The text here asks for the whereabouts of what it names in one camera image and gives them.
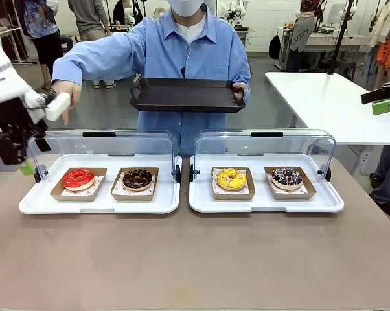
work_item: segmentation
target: black backpack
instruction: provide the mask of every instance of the black backpack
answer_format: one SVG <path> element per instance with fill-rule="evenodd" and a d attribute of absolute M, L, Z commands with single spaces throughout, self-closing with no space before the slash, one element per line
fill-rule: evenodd
<path fill-rule="evenodd" d="M 268 45 L 268 54 L 271 58 L 274 60 L 279 59 L 279 54 L 280 54 L 280 38 L 279 38 L 279 33 L 276 32 L 275 36 L 273 39 L 271 39 L 270 44 Z"/>

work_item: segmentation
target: gray sweatshirt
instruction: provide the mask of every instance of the gray sweatshirt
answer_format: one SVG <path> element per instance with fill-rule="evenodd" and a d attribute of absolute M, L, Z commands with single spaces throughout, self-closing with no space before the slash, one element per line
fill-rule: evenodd
<path fill-rule="evenodd" d="M 68 0 L 68 6 L 76 16 L 80 35 L 93 29 L 102 29 L 102 23 L 108 24 L 102 0 Z"/>

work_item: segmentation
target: donut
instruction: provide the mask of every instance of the donut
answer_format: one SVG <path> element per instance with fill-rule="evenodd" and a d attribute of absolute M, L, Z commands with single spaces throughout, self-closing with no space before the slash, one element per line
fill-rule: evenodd
<path fill-rule="evenodd" d="M 67 190 L 81 191 L 90 188 L 94 180 L 95 176 L 91 171 L 81 168 L 66 173 L 63 178 L 63 186 Z"/>
<path fill-rule="evenodd" d="M 123 189 L 140 192 L 148 189 L 152 184 L 152 174 L 147 170 L 138 169 L 124 173 Z"/>
<path fill-rule="evenodd" d="M 292 168 L 276 168 L 271 177 L 274 184 L 283 190 L 295 190 L 303 184 L 303 177 Z"/>
<path fill-rule="evenodd" d="M 246 175 L 239 170 L 226 168 L 218 174 L 218 184 L 228 191 L 238 191 L 246 185 Z"/>

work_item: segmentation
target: white sneaker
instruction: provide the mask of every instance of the white sneaker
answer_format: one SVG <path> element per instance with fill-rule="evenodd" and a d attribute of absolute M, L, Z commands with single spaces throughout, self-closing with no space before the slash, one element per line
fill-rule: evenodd
<path fill-rule="evenodd" d="M 106 84 L 106 89 L 111 89 L 111 88 L 113 88 L 113 87 L 115 87 L 116 86 L 116 82 L 115 83 L 113 83 L 113 84 Z"/>

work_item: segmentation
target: blue button-up shirt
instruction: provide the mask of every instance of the blue button-up shirt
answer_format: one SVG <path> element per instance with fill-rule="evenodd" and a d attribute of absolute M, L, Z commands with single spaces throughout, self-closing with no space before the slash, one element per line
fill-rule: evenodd
<path fill-rule="evenodd" d="M 97 41 L 79 43 L 54 64 L 53 80 L 81 85 L 86 80 L 118 80 L 142 73 L 147 78 L 194 78 L 244 82 L 249 99 L 250 71 L 246 50 L 234 28 L 206 12 L 201 34 L 187 45 L 179 35 L 172 11 L 154 21 L 145 18 L 128 33 L 114 33 Z M 224 129 L 224 113 L 139 112 L 137 126 L 169 130 L 180 153 L 194 154 L 194 140 L 205 128 Z"/>

